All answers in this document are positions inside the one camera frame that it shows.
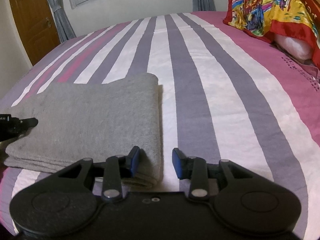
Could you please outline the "grey pants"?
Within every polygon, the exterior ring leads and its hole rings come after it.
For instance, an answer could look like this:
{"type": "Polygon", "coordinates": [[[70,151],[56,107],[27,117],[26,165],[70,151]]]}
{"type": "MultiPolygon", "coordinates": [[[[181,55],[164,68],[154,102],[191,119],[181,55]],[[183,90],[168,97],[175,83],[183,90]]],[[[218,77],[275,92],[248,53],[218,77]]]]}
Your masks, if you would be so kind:
{"type": "Polygon", "coordinates": [[[9,167],[54,173],[83,158],[103,162],[141,149],[136,176],[127,185],[151,188],[162,173],[158,79],[143,73],[108,84],[52,83],[6,113],[38,124],[3,143],[9,167]]]}

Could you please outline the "pink striped bed sheet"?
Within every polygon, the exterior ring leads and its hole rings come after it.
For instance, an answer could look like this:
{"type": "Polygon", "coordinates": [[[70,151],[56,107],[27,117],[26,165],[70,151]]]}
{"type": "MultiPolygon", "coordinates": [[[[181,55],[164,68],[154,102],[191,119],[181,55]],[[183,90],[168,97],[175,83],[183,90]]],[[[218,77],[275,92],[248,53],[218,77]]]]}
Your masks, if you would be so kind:
{"type": "Polygon", "coordinates": [[[171,150],[210,163],[231,160],[294,192],[295,233],[319,237],[319,83],[273,46],[223,24],[223,12],[120,23],[69,40],[47,54],[1,99],[1,111],[54,83],[104,87],[144,72],[157,76],[162,179],[133,184],[174,191],[171,150]]]}

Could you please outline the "brown wooden door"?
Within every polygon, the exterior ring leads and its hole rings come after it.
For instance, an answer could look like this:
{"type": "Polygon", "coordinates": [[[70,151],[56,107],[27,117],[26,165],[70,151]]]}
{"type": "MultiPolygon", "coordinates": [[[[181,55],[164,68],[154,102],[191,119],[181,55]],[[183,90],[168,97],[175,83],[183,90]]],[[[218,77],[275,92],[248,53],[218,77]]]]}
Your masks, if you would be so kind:
{"type": "Polygon", "coordinates": [[[9,0],[21,42],[32,65],[60,44],[47,0],[9,0]]]}

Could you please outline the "grey curtain left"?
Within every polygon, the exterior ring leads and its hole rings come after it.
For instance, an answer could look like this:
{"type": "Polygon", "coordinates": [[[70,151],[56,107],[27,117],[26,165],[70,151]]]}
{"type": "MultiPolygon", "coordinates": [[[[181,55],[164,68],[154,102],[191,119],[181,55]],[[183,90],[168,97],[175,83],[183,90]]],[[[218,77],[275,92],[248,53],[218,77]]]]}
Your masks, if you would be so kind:
{"type": "Polygon", "coordinates": [[[63,8],[63,0],[47,0],[55,21],[60,42],[75,38],[75,32],[63,8]]]}

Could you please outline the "white pillow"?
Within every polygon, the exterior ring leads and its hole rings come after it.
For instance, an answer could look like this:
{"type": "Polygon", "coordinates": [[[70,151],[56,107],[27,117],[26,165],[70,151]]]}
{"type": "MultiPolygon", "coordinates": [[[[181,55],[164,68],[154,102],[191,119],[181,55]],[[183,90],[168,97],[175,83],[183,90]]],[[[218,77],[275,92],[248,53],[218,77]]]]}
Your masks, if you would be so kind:
{"type": "Polygon", "coordinates": [[[313,49],[305,41],[279,34],[274,35],[274,41],[280,48],[299,61],[306,61],[312,58],[313,49]]]}

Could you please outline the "colourful red yellow blanket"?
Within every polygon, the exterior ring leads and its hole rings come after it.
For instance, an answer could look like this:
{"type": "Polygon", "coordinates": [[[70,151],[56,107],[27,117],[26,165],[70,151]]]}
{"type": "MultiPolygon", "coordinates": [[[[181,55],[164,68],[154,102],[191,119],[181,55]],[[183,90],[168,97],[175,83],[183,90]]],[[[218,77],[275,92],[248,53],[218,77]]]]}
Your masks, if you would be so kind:
{"type": "Polygon", "coordinates": [[[268,43],[275,34],[305,41],[319,66],[319,23],[301,0],[228,0],[223,22],[268,43]]]}

